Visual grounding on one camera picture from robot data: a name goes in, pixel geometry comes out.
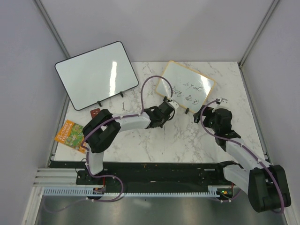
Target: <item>marble table surface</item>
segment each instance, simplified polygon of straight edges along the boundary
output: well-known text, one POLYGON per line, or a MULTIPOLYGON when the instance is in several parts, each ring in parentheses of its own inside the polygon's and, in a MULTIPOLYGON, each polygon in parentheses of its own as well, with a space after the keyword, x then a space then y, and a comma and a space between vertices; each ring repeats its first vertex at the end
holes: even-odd
MULTIPOLYGON (((216 81, 208 102, 216 98, 226 98, 233 114, 232 128, 241 135, 245 143, 263 158, 263 150, 255 128, 248 98, 236 62, 181 62, 188 68, 199 71, 216 81)), ((132 62, 140 81, 138 87, 102 102, 101 109, 112 113, 136 113, 141 110, 140 91, 145 79, 151 75, 162 75, 167 62, 132 62)), ((151 79, 144 89, 145 108, 160 105, 163 98, 155 92, 158 78, 151 79)), ((90 111, 99 108, 93 105, 76 111, 70 103, 65 119, 85 126, 90 120, 90 111)), ((55 152, 54 160, 80 161, 85 157, 61 143, 55 152)), ((207 134, 200 124, 193 122, 193 114, 185 114, 179 107, 174 118, 163 128, 137 129, 121 132, 109 149, 104 161, 116 162, 180 162, 210 163, 234 160, 217 146, 214 137, 207 134)))

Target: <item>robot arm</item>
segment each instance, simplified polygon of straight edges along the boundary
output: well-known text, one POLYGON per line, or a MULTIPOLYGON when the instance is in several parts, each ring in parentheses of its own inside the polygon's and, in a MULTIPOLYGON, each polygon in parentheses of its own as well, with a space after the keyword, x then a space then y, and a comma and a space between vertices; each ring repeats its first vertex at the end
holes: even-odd
MULTIPOLYGON (((140 116, 115 119, 108 122, 105 129, 98 129, 88 139, 87 144, 90 147, 88 154, 90 171, 93 175, 103 170, 104 151, 109 148, 119 132, 131 129, 148 129, 163 127, 163 125, 173 116, 175 109, 179 106, 176 102, 164 99, 160 106, 153 106, 144 109, 140 116)), ((103 109, 93 118, 82 130, 86 137, 101 123, 120 115, 112 114, 107 109, 103 109)))
MULTIPOLYGON (((217 101, 217 104, 218 106, 214 109, 210 107, 204 109, 202 113, 205 116, 203 125, 214 131, 216 143, 239 162, 239 164, 235 162, 223 163, 225 179, 248 194, 249 201, 257 212, 280 209, 281 201, 276 186, 265 170, 268 168, 280 188, 284 206, 290 206, 291 197, 284 169, 280 165, 271 165, 252 151, 248 152, 243 149, 241 146, 249 148, 244 144, 241 136, 232 130, 232 113, 228 110, 228 101, 222 98, 217 101)), ((200 121, 202 109, 194 114, 195 123, 200 121)))

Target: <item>whiteboard stand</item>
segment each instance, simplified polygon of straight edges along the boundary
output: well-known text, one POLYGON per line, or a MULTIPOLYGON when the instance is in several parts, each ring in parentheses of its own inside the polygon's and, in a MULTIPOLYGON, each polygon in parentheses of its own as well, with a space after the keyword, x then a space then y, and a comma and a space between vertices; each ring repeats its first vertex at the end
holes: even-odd
POLYGON ((136 87, 139 82, 120 41, 55 64, 76 110, 136 87))
POLYGON ((189 112, 189 108, 186 109, 186 111, 184 112, 185 114, 187 114, 189 112))

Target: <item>book cover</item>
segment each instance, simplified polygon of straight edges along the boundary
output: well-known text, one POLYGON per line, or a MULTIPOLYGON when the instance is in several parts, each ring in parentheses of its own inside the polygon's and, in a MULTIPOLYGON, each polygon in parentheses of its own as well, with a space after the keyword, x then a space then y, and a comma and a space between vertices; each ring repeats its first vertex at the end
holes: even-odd
POLYGON ((86 149, 80 146, 83 139, 83 126, 70 120, 66 120, 59 133, 55 137, 56 141, 82 153, 85 153, 86 149))

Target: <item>whiteboard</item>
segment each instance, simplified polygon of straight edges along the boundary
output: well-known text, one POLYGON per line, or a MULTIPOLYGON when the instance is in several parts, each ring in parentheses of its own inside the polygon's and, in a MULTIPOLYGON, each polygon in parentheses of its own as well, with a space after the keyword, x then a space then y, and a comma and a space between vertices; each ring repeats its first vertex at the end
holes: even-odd
POLYGON ((39 1, 71 56, 120 40, 137 62, 239 61, 273 2, 39 1))
MULTIPOLYGON (((172 85, 172 99, 193 113, 200 110, 215 86, 213 79, 174 61, 168 62, 162 76, 172 85)), ((161 96, 170 96, 171 88, 163 79, 160 79, 155 90, 161 96)))
POLYGON ((121 42, 58 62, 55 69, 76 110, 139 84, 121 42))

